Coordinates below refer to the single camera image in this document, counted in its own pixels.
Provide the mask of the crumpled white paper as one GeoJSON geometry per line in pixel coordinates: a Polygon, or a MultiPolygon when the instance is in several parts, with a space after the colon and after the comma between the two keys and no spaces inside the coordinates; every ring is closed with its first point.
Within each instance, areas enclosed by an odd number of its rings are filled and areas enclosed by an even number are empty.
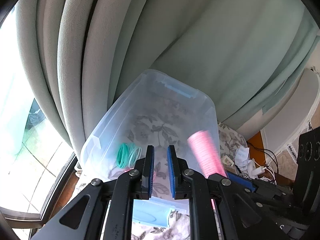
{"type": "Polygon", "coordinates": [[[249,163],[249,148],[240,146],[234,156],[235,165],[241,170],[245,170],[249,163]]]}

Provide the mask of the clear plastic storage bin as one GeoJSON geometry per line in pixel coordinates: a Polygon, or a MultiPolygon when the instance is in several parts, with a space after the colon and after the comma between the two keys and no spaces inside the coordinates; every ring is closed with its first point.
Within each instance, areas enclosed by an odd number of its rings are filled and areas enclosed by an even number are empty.
{"type": "Polygon", "coordinates": [[[117,179],[123,169],[117,166],[117,153],[124,143],[146,154],[155,149],[152,196],[135,200],[133,220],[136,223],[166,227],[172,211],[188,214],[187,200],[175,200],[170,191],[167,149],[174,146],[176,155],[188,166],[201,167],[188,145],[197,131],[210,133],[219,144],[214,103],[206,94],[162,72],[146,70],[129,85],[99,121],[81,150],[82,174],[78,188],[92,179],[117,179]]]}

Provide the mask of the leopard print scrunchie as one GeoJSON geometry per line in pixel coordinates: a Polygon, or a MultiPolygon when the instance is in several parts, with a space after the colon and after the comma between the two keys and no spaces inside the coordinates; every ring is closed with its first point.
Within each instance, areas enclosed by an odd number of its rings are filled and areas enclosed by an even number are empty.
{"type": "Polygon", "coordinates": [[[242,178],[245,178],[245,179],[251,179],[250,175],[248,174],[247,171],[241,171],[239,173],[239,176],[242,177],[242,178]]]}

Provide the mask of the green curtain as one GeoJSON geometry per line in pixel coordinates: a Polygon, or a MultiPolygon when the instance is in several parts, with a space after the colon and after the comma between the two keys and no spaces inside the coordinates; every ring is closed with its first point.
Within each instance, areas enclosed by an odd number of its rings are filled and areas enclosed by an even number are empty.
{"type": "Polygon", "coordinates": [[[280,102],[319,42],[301,0],[19,0],[16,10],[35,98],[76,153],[147,69],[206,93],[239,129],[280,102]]]}

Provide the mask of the floral blanket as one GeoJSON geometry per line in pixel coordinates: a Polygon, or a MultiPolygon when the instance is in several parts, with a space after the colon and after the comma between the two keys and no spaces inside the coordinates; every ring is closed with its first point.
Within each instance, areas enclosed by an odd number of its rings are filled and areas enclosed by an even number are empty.
{"type": "MultiPolygon", "coordinates": [[[[218,123],[221,158],[226,155],[233,161],[239,148],[247,148],[245,138],[228,126],[218,123]]],[[[123,173],[117,167],[107,170],[107,179],[117,179],[123,173]]],[[[167,151],[155,160],[152,197],[134,200],[131,239],[190,239],[188,200],[174,200],[170,192],[167,151]]],[[[94,176],[82,172],[75,186],[75,197],[94,176]]]]}

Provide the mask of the white charger plug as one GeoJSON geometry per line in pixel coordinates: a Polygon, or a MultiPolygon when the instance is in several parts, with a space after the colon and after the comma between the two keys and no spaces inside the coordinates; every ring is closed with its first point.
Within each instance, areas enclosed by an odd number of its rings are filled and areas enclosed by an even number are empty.
{"type": "Polygon", "coordinates": [[[266,167],[259,166],[251,171],[251,175],[253,178],[256,178],[259,175],[263,174],[265,172],[265,170],[266,170],[266,167]]]}

